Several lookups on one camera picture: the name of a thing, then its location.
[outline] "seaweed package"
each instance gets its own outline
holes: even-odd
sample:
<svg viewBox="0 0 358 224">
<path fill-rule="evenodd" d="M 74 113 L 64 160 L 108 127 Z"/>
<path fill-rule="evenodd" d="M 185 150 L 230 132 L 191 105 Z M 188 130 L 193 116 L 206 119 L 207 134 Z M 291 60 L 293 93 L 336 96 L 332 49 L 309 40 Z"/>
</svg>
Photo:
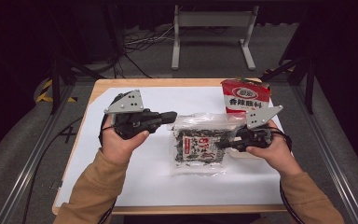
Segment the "seaweed package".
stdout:
<svg viewBox="0 0 358 224">
<path fill-rule="evenodd" d="M 173 174 L 224 173 L 225 148 L 215 142 L 231 141 L 245 125 L 244 114 L 193 114 L 178 116 L 169 125 Z"/>
</svg>

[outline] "brown sleeve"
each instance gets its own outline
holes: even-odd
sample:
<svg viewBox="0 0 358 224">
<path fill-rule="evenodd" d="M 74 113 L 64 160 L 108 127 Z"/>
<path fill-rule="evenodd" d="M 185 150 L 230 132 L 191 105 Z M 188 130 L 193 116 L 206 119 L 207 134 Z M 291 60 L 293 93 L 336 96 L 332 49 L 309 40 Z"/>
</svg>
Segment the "brown sleeve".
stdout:
<svg viewBox="0 0 358 224">
<path fill-rule="evenodd" d="M 341 214 L 307 173 L 285 176 L 281 182 L 287 201 L 304 223 L 344 223 Z"/>
<path fill-rule="evenodd" d="M 94 162 L 76 181 L 69 203 L 62 204 L 54 223 L 98 223 L 121 193 L 127 167 L 128 164 L 113 163 L 98 150 Z"/>
</svg>

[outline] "gray carpet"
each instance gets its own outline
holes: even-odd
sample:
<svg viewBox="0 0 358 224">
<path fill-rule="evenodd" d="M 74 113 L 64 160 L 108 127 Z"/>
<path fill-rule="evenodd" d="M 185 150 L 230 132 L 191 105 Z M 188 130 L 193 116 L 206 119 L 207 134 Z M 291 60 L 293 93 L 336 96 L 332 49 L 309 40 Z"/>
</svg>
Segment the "gray carpet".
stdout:
<svg viewBox="0 0 358 224">
<path fill-rule="evenodd" d="M 246 67 L 238 42 L 242 30 L 237 28 L 229 28 L 222 34 L 202 29 L 184 32 L 181 36 L 178 71 L 171 69 L 171 40 L 155 44 L 144 51 L 135 51 L 129 56 L 152 77 L 260 77 L 266 69 L 278 66 L 277 61 L 281 58 L 295 29 L 296 25 L 255 27 L 250 44 L 256 65 L 255 71 L 249 71 Z M 122 57 L 120 63 L 124 77 L 144 76 L 128 59 Z M 113 77 L 114 73 L 110 70 L 103 75 Z M 280 120 L 286 133 L 294 140 L 294 154 L 304 170 L 310 173 L 318 186 L 329 196 L 344 216 L 346 223 L 355 223 L 317 149 L 317 141 L 306 122 L 306 115 L 301 112 L 292 88 L 281 82 L 284 77 L 285 75 L 282 75 L 271 80 L 272 100 L 276 105 L 284 105 Z M 93 80 L 89 77 L 79 77 L 79 80 L 81 81 L 76 83 L 71 93 L 71 96 L 77 97 L 78 101 L 65 104 L 48 141 L 70 122 L 83 116 L 92 91 Z M 35 95 L 40 92 L 41 87 L 35 90 Z M 314 117 L 321 126 L 324 137 L 358 202 L 357 157 L 318 85 L 315 86 L 313 108 Z M 37 103 L 36 107 L 12 128 L 0 144 L 0 210 L 42 133 L 50 109 L 51 103 Z M 78 131 L 79 124 L 80 122 L 76 122 L 73 125 L 73 132 Z M 54 219 L 51 207 L 57 190 L 50 186 L 61 181 L 75 137 L 71 136 L 68 142 L 65 141 L 64 135 L 55 139 L 40 164 L 28 208 L 27 223 L 51 223 Z M 22 195 L 10 223 L 21 223 L 27 194 L 28 189 Z M 272 223 L 288 223 L 286 213 L 263 215 L 268 216 Z M 112 223 L 122 222 L 122 216 L 115 216 L 112 221 Z"/>
</svg>

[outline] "person's left hand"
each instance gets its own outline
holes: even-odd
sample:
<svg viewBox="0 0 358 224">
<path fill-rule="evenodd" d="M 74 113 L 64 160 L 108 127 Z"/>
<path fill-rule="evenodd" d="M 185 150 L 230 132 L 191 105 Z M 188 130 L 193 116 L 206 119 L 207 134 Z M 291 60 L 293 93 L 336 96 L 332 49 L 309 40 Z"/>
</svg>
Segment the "person's left hand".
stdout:
<svg viewBox="0 0 358 224">
<path fill-rule="evenodd" d="M 103 128 L 110 126 L 111 117 L 108 116 Z M 133 138 L 124 140 L 115 131 L 109 128 L 103 131 L 103 147 L 102 153 L 110 161 L 118 164 L 128 163 L 130 161 L 133 150 L 140 146 L 149 135 L 148 131 L 143 131 L 133 136 Z"/>
</svg>

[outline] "wooden table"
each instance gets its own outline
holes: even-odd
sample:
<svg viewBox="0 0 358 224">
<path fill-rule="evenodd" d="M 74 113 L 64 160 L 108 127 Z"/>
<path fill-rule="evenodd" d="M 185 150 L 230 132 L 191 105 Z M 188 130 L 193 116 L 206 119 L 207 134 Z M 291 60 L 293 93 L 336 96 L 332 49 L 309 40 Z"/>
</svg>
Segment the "wooden table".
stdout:
<svg viewBox="0 0 358 224">
<path fill-rule="evenodd" d="M 101 79 L 95 83 L 89 98 L 89 105 L 98 96 L 110 88 L 124 87 L 219 87 L 224 78 L 159 78 L 159 79 Z M 86 116 L 83 118 L 80 130 L 83 127 Z M 78 143 L 76 137 L 74 149 Z M 58 214 L 59 207 L 54 202 L 52 211 Z M 116 215 L 163 215 L 163 214 L 240 214 L 240 213 L 265 213 L 286 211 L 283 204 L 256 204 L 256 205 L 180 205 L 180 206 L 116 206 L 113 214 Z"/>
</svg>

